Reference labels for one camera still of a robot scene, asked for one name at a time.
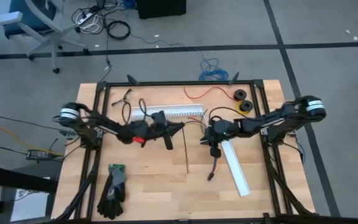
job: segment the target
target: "black metal frame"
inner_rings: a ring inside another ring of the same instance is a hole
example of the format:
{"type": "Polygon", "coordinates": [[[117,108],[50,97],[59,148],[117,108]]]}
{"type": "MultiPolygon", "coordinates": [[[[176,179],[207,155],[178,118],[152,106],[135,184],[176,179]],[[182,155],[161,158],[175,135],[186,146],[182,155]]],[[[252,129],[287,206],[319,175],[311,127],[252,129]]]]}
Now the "black metal frame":
{"type": "MultiPolygon", "coordinates": [[[[143,82],[140,83],[139,86],[170,86],[170,85],[227,85],[228,82],[222,82],[222,81],[190,81],[190,82],[143,82]]],[[[257,94],[256,94],[256,86],[259,88],[260,93],[262,95],[262,103],[264,104],[264,110],[266,113],[269,112],[269,106],[267,104],[267,99],[266,99],[266,93],[265,93],[265,88],[263,85],[263,80],[239,80],[236,81],[234,83],[234,85],[250,85],[250,89],[251,89],[251,96],[252,96],[252,101],[254,102],[254,107],[255,107],[255,113],[257,116],[260,116],[260,108],[259,108],[259,104],[258,99],[257,99],[257,94]]],[[[100,101],[100,97],[101,97],[101,92],[102,90],[104,90],[104,100],[103,100],[103,108],[102,108],[102,115],[106,116],[106,112],[107,112],[107,108],[108,108],[108,100],[109,100],[109,91],[110,88],[112,87],[123,87],[123,86],[135,86],[132,83],[98,83],[97,87],[96,87],[96,93],[95,93],[95,98],[94,98],[94,104],[93,104],[93,110],[98,110],[98,106],[99,106],[99,101],[100,101]]],[[[264,157],[265,157],[265,163],[266,163],[266,168],[268,169],[267,163],[271,162],[270,160],[270,156],[269,156],[269,148],[267,147],[264,139],[261,136],[261,144],[262,144],[262,149],[264,152],[264,157]]],[[[274,151],[274,156],[275,156],[275,162],[277,163],[277,167],[278,167],[278,175],[279,178],[281,178],[283,180],[283,182],[285,183],[285,176],[284,176],[284,171],[282,168],[282,162],[281,162],[281,158],[280,158],[280,154],[278,153],[278,149],[277,147],[274,147],[273,149],[274,151]]],[[[95,155],[95,161],[94,163],[97,163],[97,165],[100,162],[100,153],[101,150],[97,150],[96,151],[96,155],[95,155]]],[[[84,157],[84,162],[83,162],[83,168],[82,168],[82,172],[81,172],[81,179],[80,179],[80,185],[85,181],[87,173],[88,173],[88,166],[90,164],[90,155],[91,155],[91,150],[90,149],[86,149],[85,152],[85,157],[84,157]]],[[[269,181],[269,186],[270,186],[270,191],[272,194],[272,202],[273,202],[273,209],[275,214],[279,214],[281,213],[281,208],[280,208],[280,204],[278,202],[278,194],[277,194],[277,190],[276,190],[276,185],[275,185],[275,181],[273,176],[268,172],[268,181],[269,181]]],[[[88,208],[86,211],[86,218],[91,218],[92,217],[92,212],[93,212],[93,205],[94,205],[94,196],[95,196],[95,190],[96,190],[96,181],[97,179],[95,178],[93,180],[93,182],[91,183],[91,188],[90,188],[90,192],[89,192],[89,198],[88,198],[88,208]]],[[[285,195],[285,193],[283,193],[284,199],[285,199],[285,208],[287,210],[287,212],[289,214],[292,214],[292,209],[291,209],[291,205],[290,205],[290,201],[289,199],[287,199],[287,196],[285,195]]],[[[82,209],[82,202],[80,202],[75,210],[75,218],[80,218],[81,214],[80,211],[82,209]]],[[[151,221],[152,223],[157,223],[157,222],[175,222],[178,220],[162,220],[162,221],[151,221]]],[[[212,220],[192,220],[192,223],[233,223],[233,222],[243,222],[243,223],[263,223],[265,222],[264,218],[235,218],[235,219],[212,219],[212,220]]],[[[115,222],[115,223],[146,223],[145,221],[123,221],[123,222],[115,222]]]]}
{"type": "MultiPolygon", "coordinates": [[[[222,81],[195,81],[195,82],[144,82],[140,83],[139,86],[169,86],[169,85],[228,85],[229,82],[222,82],[222,81]]],[[[266,92],[264,88],[263,80],[243,80],[243,81],[235,81],[233,85],[250,85],[251,89],[251,96],[252,101],[254,102],[254,108],[256,116],[261,116],[259,104],[258,104],[258,97],[257,97],[257,89],[260,91],[260,95],[262,98],[262,103],[264,106],[265,113],[268,113],[270,111],[269,104],[266,97],[266,92]]],[[[136,86],[132,83],[98,83],[96,85],[96,93],[94,98],[94,104],[93,104],[93,110],[97,111],[99,106],[99,99],[101,97],[101,91],[104,90],[104,100],[103,100],[103,108],[102,108],[102,115],[106,115],[107,108],[108,108],[108,100],[109,100],[109,91],[112,87],[123,87],[123,86],[136,86]]],[[[354,223],[358,224],[358,218],[341,218],[341,217],[324,217],[319,216],[318,214],[311,213],[307,209],[305,209],[302,204],[296,199],[294,194],[291,192],[291,190],[288,188],[286,182],[285,182],[285,175],[283,171],[282,161],[280,158],[280,153],[278,151],[277,145],[271,146],[273,148],[273,156],[275,158],[275,163],[277,166],[277,169],[274,168],[272,164],[272,160],[270,159],[270,151],[269,151],[269,145],[266,139],[260,135],[260,142],[262,144],[262,151],[264,154],[265,159],[265,166],[267,170],[267,177],[269,181],[269,187],[270,187],[270,193],[272,194],[272,203],[273,203],[273,209],[275,212],[275,218],[270,218],[268,213],[263,213],[263,216],[261,218],[227,218],[227,219],[203,219],[203,220],[147,220],[147,221],[121,221],[121,222],[114,222],[114,223],[122,223],[122,224],[129,224],[129,223],[326,223],[326,224],[332,224],[332,223],[354,223]],[[283,198],[284,198],[284,204],[285,204],[285,210],[286,213],[281,212],[280,203],[278,201],[278,194],[276,185],[277,183],[282,192],[283,192],[283,198]],[[297,210],[299,215],[294,215],[292,211],[292,207],[297,210]]],[[[94,157],[94,165],[96,164],[96,167],[99,167],[100,162],[100,154],[101,149],[97,150],[94,157]]],[[[80,186],[83,185],[84,181],[86,180],[87,173],[88,173],[88,166],[90,163],[90,155],[91,150],[86,149],[85,157],[84,157],[84,163],[83,163],[83,169],[81,171],[81,180],[80,180],[80,186]]],[[[88,208],[86,211],[86,217],[85,219],[81,219],[81,208],[82,208],[82,199],[79,202],[79,204],[76,207],[75,210],[75,220],[65,220],[62,221],[62,223],[70,223],[71,221],[77,221],[82,220],[84,223],[112,223],[111,221],[107,222],[92,222],[92,212],[93,212],[93,205],[94,205],[94,196],[96,191],[96,181],[97,181],[97,173],[98,169],[96,169],[96,175],[91,183],[91,188],[89,192],[89,198],[88,198],[88,208]]]]}

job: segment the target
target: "desk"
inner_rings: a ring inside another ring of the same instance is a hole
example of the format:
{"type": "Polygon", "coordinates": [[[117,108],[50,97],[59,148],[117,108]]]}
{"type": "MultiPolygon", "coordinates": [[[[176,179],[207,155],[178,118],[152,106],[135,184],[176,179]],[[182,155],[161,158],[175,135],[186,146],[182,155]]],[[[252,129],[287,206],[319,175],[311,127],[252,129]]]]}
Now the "desk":
{"type": "MultiPolygon", "coordinates": [[[[212,85],[188,85],[190,96],[200,96],[212,85]]],[[[230,95],[237,89],[247,92],[251,100],[250,85],[220,85],[230,95]]],[[[264,87],[270,110],[281,107],[284,102],[283,92],[278,80],[264,80],[264,87]]],[[[92,108],[96,84],[82,84],[77,102],[92,108]]],[[[107,117],[122,123],[121,106],[110,104],[122,98],[129,87],[111,87],[108,97],[107,117]]],[[[203,108],[213,109],[218,106],[234,107],[234,103],[220,90],[212,90],[205,97],[191,100],[183,92],[183,86],[132,86],[129,96],[132,106],[137,106],[139,98],[144,98],[147,106],[202,103],[203,108]]],[[[263,108],[260,91],[257,102],[263,108]]],[[[100,112],[102,101],[99,101],[100,112]]],[[[216,110],[214,115],[224,119],[239,118],[229,110],[216,110]]],[[[250,117],[255,116],[252,110],[250,117]]],[[[174,118],[172,121],[186,121],[186,118],[174,118]]],[[[255,218],[267,212],[274,216],[272,196],[270,193],[264,155],[260,136],[249,139],[232,139],[242,170],[250,187],[251,194],[240,197],[224,155],[219,159],[218,171],[211,182],[206,180],[211,171],[213,158],[209,147],[200,145],[202,133],[197,125],[184,127],[188,154],[189,173],[186,171],[185,143],[182,132],[174,135],[174,150],[168,151],[162,139],[149,141],[144,148],[137,143],[125,145],[115,136],[105,134],[99,163],[99,175],[96,185],[92,221],[108,221],[96,211],[101,191],[108,177],[108,164],[120,163],[127,166],[126,192],[123,203],[124,213],[115,221],[124,220],[177,220],[177,219],[210,219],[210,218],[255,218]]],[[[295,140],[286,137],[285,142],[296,146],[295,140]]],[[[66,154],[77,147],[70,145],[66,154]]],[[[287,184],[298,200],[310,211],[314,211],[310,191],[298,151],[280,146],[280,155],[287,184]]],[[[70,203],[80,181],[85,150],[77,150],[65,159],[62,166],[52,218],[59,216],[70,203]]],[[[84,196],[82,217],[85,216],[86,201],[84,196]]],[[[280,204],[282,194],[278,190],[280,204]]]]}

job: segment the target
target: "red cable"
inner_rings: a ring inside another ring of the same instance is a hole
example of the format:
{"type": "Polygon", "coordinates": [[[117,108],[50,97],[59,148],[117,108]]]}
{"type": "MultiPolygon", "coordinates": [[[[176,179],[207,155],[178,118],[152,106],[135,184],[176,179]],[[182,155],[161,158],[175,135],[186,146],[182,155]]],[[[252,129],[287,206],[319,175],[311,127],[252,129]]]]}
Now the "red cable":
{"type": "Polygon", "coordinates": [[[227,97],[229,97],[230,99],[236,101],[233,97],[229,96],[228,93],[226,93],[226,91],[224,91],[221,87],[214,86],[214,87],[210,88],[207,92],[205,92],[204,94],[202,94],[201,96],[197,96],[197,97],[191,97],[191,96],[189,96],[189,94],[187,94],[187,92],[186,92],[186,87],[183,87],[186,96],[187,96],[188,98],[190,98],[190,99],[198,99],[198,98],[201,98],[201,97],[205,96],[207,93],[209,93],[209,91],[211,91],[212,89],[215,89],[215,88],[218,88],[218,89],[222,90],[222,91],[224,92],[224,94],[226,94],[227,97]]]}

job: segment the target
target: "office chair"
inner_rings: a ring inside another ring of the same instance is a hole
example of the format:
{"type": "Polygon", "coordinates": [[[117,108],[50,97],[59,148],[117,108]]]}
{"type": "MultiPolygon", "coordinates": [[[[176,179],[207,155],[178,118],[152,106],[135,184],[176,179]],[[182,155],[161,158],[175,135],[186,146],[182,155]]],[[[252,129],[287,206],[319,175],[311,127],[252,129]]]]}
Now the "office chair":
{"type": "Polygon", "coordinates": [[[53,72],[58,74],[56,66],[57,49],[62,44],[82,47],[83,52],[89,55],[85,45],[65,40],[63,37],[72,31],[76,24],[64,29],[61,26],[63,18],[64,0],[12,0],[9,14],[0,15],[0,25],[4,26],[5,36],[27,34],[40,42],[39,45],[26,53],[33,61],[32,53],[51,46],[53,72]]]}

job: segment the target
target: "table leg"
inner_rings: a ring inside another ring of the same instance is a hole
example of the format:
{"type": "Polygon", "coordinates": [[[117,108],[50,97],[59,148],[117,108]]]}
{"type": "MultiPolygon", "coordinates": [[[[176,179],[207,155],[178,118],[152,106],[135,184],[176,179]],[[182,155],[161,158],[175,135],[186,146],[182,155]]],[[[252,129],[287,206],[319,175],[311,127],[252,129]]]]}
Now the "table leg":
{"type": "Polygon", "coordinates": [[[0,186],[55,193],[58,182],[0,168],[0,186]]]}

